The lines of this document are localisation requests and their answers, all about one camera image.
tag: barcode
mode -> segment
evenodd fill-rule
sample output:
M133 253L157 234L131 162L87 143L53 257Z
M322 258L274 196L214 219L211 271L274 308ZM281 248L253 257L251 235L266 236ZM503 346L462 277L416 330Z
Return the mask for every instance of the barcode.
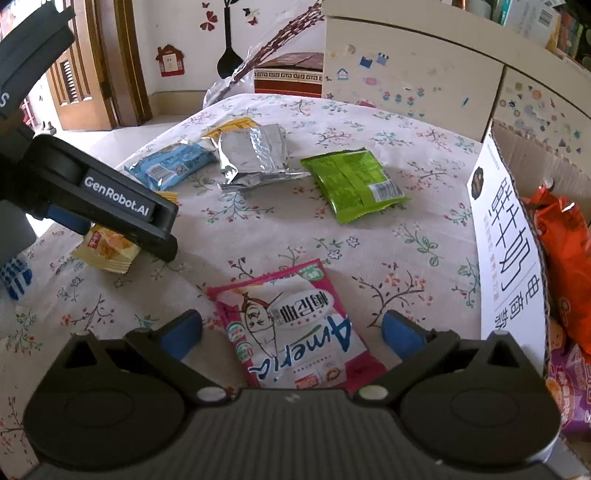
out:
M167 182L169 179L176 175L175 172L167 168L164 168L162 165L158 163L156 165L151 166L146 171L146 173L148 174L148 177L154 179L160 184Z
M552 23L552 14L550 12L547 12L546 10L541 11L540 13L540 20L539 22L545 26L545 27L549 27L550 24Z
M404 197L402 190L390 180L382 181L368 185L371 192L374 194L376 202L386 202L387 200L399 199Z

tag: purple snack bag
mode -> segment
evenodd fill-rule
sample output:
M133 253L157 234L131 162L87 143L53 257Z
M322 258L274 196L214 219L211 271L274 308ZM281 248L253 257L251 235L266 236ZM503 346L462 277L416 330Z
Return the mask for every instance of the purple snack bag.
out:
M591 442L591 364L564 329L550 319L550 369L546 386L560 409L562 433Z

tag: green snack bag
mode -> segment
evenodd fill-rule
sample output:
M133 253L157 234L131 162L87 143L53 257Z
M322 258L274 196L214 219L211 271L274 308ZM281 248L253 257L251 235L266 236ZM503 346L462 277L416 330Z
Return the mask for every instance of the green snack bag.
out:
M301 164L314 176L339 223L409 199L366 149L318 155Z

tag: black vase decal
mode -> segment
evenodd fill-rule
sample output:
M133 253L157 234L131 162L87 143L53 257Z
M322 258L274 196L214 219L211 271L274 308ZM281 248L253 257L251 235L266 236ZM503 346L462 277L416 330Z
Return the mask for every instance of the black vase decal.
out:
M236 70L243 62L240 56L232 49L232 26L230 23L230 7L223 9L224 26L226 29L226 51L222 58L217 63L217 72L221 78L227 78L234 70Z

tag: white sign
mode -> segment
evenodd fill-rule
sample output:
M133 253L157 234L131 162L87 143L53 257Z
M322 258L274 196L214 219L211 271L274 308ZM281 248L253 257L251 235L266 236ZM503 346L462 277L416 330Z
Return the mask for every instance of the white sign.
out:
M509 331L540 374L546 352L542 265L525 210L491 132L468 182L482 312L480 337Z

